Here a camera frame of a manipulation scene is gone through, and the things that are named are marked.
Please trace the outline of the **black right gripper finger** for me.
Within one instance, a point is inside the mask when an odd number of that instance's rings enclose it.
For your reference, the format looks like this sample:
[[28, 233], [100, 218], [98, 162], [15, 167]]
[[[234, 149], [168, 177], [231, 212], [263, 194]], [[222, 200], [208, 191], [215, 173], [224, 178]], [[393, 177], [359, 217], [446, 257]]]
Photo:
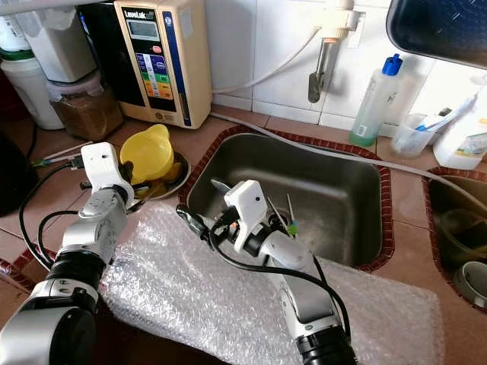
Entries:
[[175, 212], [178, 216], [180, 216], [186, 224], [189, 226], [191, 231], [202, 241], [205, 241], [206, 244], [210, 244], [209, 239], [209, 226], [206, 225], [204, 219], [198, 214], [191, 212], [190, 208], [188, 208], [185, 204], [180, 204], [175, 208]]

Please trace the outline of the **yellow plastic cup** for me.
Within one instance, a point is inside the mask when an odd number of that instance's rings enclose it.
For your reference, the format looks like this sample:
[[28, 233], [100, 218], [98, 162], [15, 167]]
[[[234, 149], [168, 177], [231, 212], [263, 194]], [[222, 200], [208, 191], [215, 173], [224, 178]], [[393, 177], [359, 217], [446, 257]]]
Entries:
[[131, 166], [129, 183], [136, 185], [164, 178], [173, 169], [175, 153], [165, 125], [137, 132], [119, 150], [119, 163]]

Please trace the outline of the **shiny steel bowl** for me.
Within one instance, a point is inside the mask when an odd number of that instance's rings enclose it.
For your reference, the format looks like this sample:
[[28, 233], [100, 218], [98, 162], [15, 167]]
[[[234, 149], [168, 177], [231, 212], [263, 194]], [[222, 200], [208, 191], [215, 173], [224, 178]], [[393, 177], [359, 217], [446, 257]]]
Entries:
[[150, 194], [135, 194], [140, 201], [149, 201], [149, 199], [164, 199], [175, 192], [180, 191], [183, 184], [188, 180], [190, 173], [190, 166], [185, 156], [180, 152], [175, 152], [175, 160], [173, 163], [173, 177], [163, 177], [161, 179], [151, 180], [155, 183], [155, 188]]

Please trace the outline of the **clear jar brown contents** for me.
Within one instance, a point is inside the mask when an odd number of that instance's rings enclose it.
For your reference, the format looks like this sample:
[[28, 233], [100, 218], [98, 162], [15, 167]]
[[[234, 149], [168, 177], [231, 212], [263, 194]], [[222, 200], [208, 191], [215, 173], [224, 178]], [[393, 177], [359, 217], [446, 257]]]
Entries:
[[124, 122], [118, 101], [98, 70], [74, 83], [49, 81], [46, 89], [49, 103], [70, 135], [103, 141]]

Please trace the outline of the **black glossy kettle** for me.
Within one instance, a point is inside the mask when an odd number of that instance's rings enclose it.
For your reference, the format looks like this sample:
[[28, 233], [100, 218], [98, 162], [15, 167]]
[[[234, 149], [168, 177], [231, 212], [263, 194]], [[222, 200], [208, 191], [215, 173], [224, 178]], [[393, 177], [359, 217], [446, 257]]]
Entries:
[[22, 150], [5, 133], [0, 134], [0, 215], [13, 214], [37, 184], [38, 175]]

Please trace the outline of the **clear bubble wrap sheet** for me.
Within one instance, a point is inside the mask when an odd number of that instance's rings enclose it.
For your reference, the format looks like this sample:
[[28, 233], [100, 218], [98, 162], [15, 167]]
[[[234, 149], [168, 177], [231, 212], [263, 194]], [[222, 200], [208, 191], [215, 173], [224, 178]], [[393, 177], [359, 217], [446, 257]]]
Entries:
[[[257, 272], [237, 270], [171, 205], [128, 218], [100, 294], [119, 320], [227, 363], [301, 365], [281, 300]], [[444, 365], [441, 305], [429, 290], [320, 259], [350, 314], [361, 365]]]

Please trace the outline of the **white filter canister green band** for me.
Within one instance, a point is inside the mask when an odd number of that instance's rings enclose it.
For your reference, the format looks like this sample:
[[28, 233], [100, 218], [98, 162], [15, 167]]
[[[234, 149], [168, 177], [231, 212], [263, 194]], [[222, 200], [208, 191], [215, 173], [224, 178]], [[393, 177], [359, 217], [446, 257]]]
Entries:
[[49, 101], [48, 79], [13, 15], [0, 17], [1, 69], [24, 102], [35, 125], [58, 131], [64, 125]]

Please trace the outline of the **beige water ionizer machine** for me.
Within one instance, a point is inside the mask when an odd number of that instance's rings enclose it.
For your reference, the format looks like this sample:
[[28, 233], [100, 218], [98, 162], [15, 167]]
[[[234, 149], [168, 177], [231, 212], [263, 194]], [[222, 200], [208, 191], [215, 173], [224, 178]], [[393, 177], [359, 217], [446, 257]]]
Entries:
[[76, 9], [124, 116], [201, 128], [213, 97], [205, 0], [111, 0]]

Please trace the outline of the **white plastic jug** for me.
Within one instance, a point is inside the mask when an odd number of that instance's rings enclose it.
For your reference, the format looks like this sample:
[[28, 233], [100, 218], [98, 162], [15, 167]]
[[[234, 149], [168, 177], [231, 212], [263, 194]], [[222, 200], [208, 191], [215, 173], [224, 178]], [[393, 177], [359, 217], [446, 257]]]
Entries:
[[14, 17], [46, 79], [75, 83], [97, 69], [74, 7], [25, 11]]

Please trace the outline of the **grey metal water spout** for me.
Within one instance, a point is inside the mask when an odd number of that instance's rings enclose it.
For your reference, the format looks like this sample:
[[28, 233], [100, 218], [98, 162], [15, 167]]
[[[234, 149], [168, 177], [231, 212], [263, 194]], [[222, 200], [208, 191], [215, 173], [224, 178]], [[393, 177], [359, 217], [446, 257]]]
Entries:
[[320, 42], [319, 56], [316, 66], [307, 77], [307, 101], [317, 103], [324, 94], [328, 78], [328, 71], [332, 63], [332, 53], [338, 48], [339, 40], [336, 38], [323, 38]]

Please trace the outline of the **clear soap bottle blue cap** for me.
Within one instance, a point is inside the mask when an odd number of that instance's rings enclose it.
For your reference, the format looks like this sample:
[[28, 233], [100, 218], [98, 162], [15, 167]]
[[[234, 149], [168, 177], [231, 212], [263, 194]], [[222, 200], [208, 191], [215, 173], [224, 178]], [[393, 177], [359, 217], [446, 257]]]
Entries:
[[399, 96], [403, 82], [399, 73], [403, 63], [400, 53], [394, 53], [372, 74], [368, 90], [365, 91], [354, 125], [350, 129], [349, 141], [352, 144], [364, 148], [376, 142], [387, 112]]

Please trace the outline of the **clear plastic measuring cup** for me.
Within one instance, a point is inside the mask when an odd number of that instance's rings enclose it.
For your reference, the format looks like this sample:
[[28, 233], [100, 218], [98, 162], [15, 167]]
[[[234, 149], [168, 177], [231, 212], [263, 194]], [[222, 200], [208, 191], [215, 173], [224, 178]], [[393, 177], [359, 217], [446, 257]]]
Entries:
[[396, 128], [392, 138], [392, 149], [396, 155], [405, 159], [414, 159], [420, 155], [435, 133], [417, 132], [415, 129], [425, 114], [410, 114]]

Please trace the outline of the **steel sink basin with dishes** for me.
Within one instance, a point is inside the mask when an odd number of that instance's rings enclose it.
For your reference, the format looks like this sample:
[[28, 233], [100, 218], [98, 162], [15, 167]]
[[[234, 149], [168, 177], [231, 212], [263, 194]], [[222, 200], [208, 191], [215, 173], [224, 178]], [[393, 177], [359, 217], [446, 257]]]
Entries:
[[480, 309], [480, 307], [474, 306], [471, 302], [463, 299], [460, 296], [458, 289], [455, 288], [452, 282], [454, 271], [459, 268], [459, 265], [449, 265], [441, 257], [441, 248], [438, 245], [438, 232], [436, 232], [436, 226], [434, 223], [434, 216], [445, 212], [446, 210], [454, 208], [462, 208], [470, 210], [484, 218], [487, 218], [487, 210], [478, 208], [474, 205], [470, 199], [463, 197], [457, 190], [442, 184], [439, 181], [432, 181], [428, 178], [424, 179], [425, 189], [425, 210], [427, 210], [429, 230], [431, 233], [431, 249], [432, 256], [434, 256], [434, 265], [441, 273], [441, 277], [447, 281], [448, 286], [451, 287], [453, 292], [460, 297], [463, 301], [474, 307], [478, 312], [487, 314], [487, 309]]

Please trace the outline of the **white tap fitting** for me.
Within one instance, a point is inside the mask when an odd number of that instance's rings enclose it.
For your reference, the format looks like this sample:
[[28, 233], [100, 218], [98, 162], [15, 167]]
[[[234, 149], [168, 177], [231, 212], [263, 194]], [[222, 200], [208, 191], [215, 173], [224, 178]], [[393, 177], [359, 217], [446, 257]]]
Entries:
[[355, 0], [324, 0], [323, 10], [314, 18], [317, 36], [324, 42], [338, 42], [356, 31], [361, 11], [355, 10]]

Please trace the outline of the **clear glass bowl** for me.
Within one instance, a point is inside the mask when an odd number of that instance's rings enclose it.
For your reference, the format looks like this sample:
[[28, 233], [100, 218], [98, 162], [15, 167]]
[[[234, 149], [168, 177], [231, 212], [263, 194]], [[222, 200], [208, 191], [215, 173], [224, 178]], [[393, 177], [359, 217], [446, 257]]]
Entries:
[[487, 260], [487, 218], [454, 208], [434, 216], [441, 257], [449, 265]]

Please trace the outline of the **blue white toothbrush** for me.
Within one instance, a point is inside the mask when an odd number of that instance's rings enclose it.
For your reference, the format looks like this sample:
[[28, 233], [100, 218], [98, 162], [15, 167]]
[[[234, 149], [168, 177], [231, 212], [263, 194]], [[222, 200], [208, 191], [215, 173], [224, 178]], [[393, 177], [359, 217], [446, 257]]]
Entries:
[[429, 133], [437, 132], [438, 129], [441, 129], [443, 128], [443, 126], [448, 125], [449, 122], [452, 122], [453, 119], [456, 119], [457, 117], [459, 117], [459, 115], [462, 114], [462, 109], [444, 108], [438, 114], [425, 116], [420, 122], [420, 125], [417, 126], [415, 131]]

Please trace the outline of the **white plastic bottle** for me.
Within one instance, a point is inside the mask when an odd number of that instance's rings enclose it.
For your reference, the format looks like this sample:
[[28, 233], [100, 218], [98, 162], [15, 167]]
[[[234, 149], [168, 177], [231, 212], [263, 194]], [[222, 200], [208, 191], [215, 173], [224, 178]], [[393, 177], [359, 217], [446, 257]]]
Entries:
[[473, 104], [434, 144], [439, 166], [474, 170], [487, 156], [487, 73], [473, 77], [472, 82], [477, 86]]

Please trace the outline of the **black frying pan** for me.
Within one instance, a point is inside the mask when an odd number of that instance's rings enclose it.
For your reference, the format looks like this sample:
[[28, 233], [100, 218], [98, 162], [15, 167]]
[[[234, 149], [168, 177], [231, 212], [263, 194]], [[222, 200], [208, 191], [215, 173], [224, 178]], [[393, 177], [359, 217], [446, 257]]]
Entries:
[[392, 0], [386, 31], [400, 51], [487, 70], [487, 0]]

